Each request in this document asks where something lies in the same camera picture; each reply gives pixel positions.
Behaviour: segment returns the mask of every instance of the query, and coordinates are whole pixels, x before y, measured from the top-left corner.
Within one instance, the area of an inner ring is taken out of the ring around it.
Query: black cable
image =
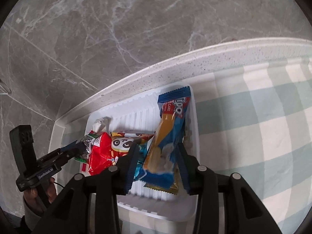
[[[54,184],[57,184],[59,185],[60,187],[64,188],[61,184],[57,183],[57,182],[54,182]]]

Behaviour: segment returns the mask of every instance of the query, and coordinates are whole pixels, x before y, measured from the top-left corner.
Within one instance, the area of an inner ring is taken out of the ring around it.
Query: panda eye
[[[114,146],[118,146],[119,144],[120,144],[120,141],[119,141],[119,140],[113,141],[113,145],[114,145]]]
[[[131,147],[131,145],[132,145],[132,141],[127,141],[127,142],[125,142],[122,146],[124,147],[124,148],[130,148]]]

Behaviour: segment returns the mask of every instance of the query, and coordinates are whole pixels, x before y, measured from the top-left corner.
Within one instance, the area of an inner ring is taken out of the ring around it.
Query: white plastic tray
[[[102,107],[89,116],[85,134],[90,132],[95,120],[102,117],[111,118],[109,128],[111,132],[154,133],[160,122],[158,96],[184,86],[189,85],[183,82],[173,83]],[[191,94],[186,120],[186,138],[189,139],[186,148],[199,160],[199,133],[192,88]],[[188,196],[182,184],[179,186],[178,195],[152,190],[144,185],[145,182],[142,181],[133,182],[127,196],[117,197],[118,205],[128,210],[141,211],[144,214],[171,221],[187,221],[193,216],[196,209],[196,197]]]

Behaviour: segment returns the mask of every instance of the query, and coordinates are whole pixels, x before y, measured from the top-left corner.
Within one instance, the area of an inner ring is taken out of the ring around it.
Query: metal screw
[[[207,167],[204,166],[204,165],[199,165],[199,166],[197,167],[197,170],[199,170],[200,172],[205,172],[205,171],[207,170]]]
[[[116,165],[112,165],[112,166],[108,167],[108,170],[110,172],[115,172],[116,170],[118,170],[118,167]]]
[[[78,173],[74,176],[75,180],[81,180],[83,178],[83,175],[81,173]]]
[[[241,179],[241,175],[240,175],[239,173],[233,173],[233,174],[232,174],[232,177],[233,177],[234,179]]]

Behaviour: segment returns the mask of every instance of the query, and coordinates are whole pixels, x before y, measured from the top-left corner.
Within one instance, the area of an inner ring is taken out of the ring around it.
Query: speckled stone edge
[[[111,103],[209,72],[302,56],[312,56],[312,41],[257,38],[212,45],[156,63],[106,87],[60,117],[53,128],[50,149],[59,147],[57,140],[68,123]]]

